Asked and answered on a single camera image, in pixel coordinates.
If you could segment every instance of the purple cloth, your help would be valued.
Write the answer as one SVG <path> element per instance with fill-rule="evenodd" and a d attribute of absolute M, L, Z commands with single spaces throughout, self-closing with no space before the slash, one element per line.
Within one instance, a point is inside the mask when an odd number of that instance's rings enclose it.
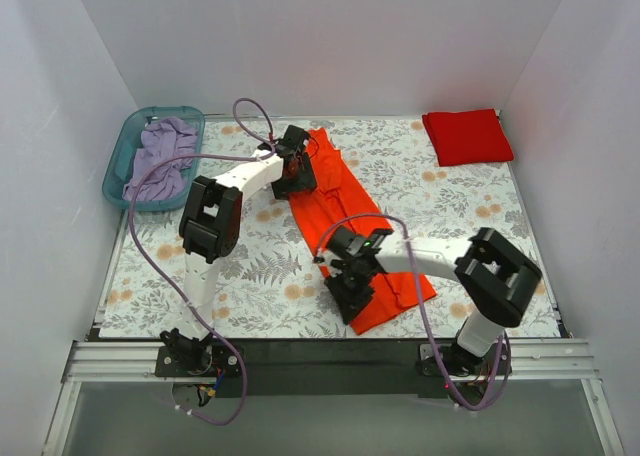
<path fill-rule="evenodd" d="M 136 151 L 133 160 L 133 176 L 122 191 L 127 201 L 131 201 L 140 179 L 151 166 L 172 156 L 193 154 L 198 131 L 180 118 L 171 117 L 148 124 L 140 139 L 142 148 Z M 180 171 L 192 164 L 193 158 L 181 159 L 156 169 L 142 185 L 138 201 L 161 201 L 180 193 L 187 184 Z"/>

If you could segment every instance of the white wall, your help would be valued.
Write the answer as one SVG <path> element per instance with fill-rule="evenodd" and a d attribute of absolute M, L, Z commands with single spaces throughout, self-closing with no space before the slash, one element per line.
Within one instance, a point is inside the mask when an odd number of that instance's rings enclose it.
<path fill-rule="evenodd" d="M 82 0 L 139 106 L 502 107 L 560 0 Z"/>
<path fill-rule="evenodd" d="M 0 0 L 0 454 L 40 454 L 118 213 L 102 177 L 136 106 L 80 0 Z"/>
<path fill-rule="evenodd" d="M 506 108 L 515 171 L 569 329 L 640 454 L 639 0 L 563 0 Z"/>

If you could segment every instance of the floor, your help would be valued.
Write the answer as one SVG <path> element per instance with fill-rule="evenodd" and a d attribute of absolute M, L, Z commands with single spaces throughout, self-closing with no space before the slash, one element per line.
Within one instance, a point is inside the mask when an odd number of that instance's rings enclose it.
<path fill-rule="evenodd" d="M 482 226 L 502 232 L 533 260 L 539 253 L 507 164 L 440 168 L 418 120 L 276 120 L 275 133 L 288 124 L 327 129 L 343 159 L 381 210 L 403 218 L 414 236 L 466 238 Z M 264 123 L 251 121 L 264 131 Z M 207 123 L 204 153 L 248 155 L 255 149 L 234 123 Z M 214 177 L 234 163 L 202 160 L 199 174 Z M 182 210 L 137 214 L 142 244 L 178 283 L 184 256 L 178 236 Z M 100 313 L 102 338 L 157 338 L 170 330 L 183 304 L 137 252 L 125 230 L 119 236 L 113 278 Z M 431 278 L 438 295 L 427 302 L 434 333 L 451 337 L 472 308 L 454 282 Z M 559 337 L 553 298 L 544 282 L 515 337 Z M 355 333 L 342 324 L 337 308 L 311 262 L 288 203 L 269 189 L 244 203 L 240 240 L 227 258 L 217 289 L 216 309 L 205 315 L 232 338 L 343 338 Z M 367 333 L 369 338 L 423 337 L 417 308 Z"/>

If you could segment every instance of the fern pattern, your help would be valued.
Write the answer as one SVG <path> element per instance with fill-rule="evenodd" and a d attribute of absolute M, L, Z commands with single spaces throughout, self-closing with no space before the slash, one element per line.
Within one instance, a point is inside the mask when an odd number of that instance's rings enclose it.
<path fill-rule="evenodd" d="M 274 122 L 275 134 L 289 124 L 327 128 L 333 144 L 355 177 L 383 212 L 405 219 L 412 236 L 466 238 L 483 226 L 498 229 L 532 259 L 538 258 L 526 217 L 506 164 L 474 164 L 441 168 L 424 128 L 414 120 L 316 120 Z M 264 123 L 248 127 L 265 134 Z M 206 125 L 203 153 L 247 155 L 255 141 L 234 123 Z M 215 177 L 236 163 L 201 160 L 198 173 Z M 149 254 L 179 285 L 185 259 L 178 236 L 182 209 L 138 213 L 138 236 Z M 170 330 L 187 308 L 135 248 L 127 231 L 113 283 L 108 291 L 102 337 L 157 338 Z M 436 336 L 451 337 L 468 314 L 471 300 L 455 282 L 433 278 L 438 296 L 427 302 Z M 354 337 L 342 323 L 335 301 L 312 263 L 286 201 L 276 201 L 269 188 L 242 207 L 240 237 L 224 258 L 213 297 L 213 312 L 203 315 L 228 337 Z M 536 293 L 523 324 L 512 336 L 558 336 L 545 285 Z M 417 308 L 371 329 L 370 338 L 424 337 Z"/>

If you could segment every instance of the lavender towel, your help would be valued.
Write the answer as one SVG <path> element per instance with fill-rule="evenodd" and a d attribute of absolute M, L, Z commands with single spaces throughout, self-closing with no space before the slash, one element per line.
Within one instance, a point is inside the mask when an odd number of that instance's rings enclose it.
<path fill-rule="evenodd" d="M 142 148 L 133 160 L 133 176 L 125 184 L 122 197 L 131 201 L 140 179 L 148 169 L 172 156 L 193 154 L 198 131 L 180 118 L 165 118 L 147 125 L 140 137 Z M 142 185 L 138 201 L 160 201 L 180 193 L 186 181 L 180 171 L 190 167 L 193 158 L 181 159 L 156 169 Z"/>

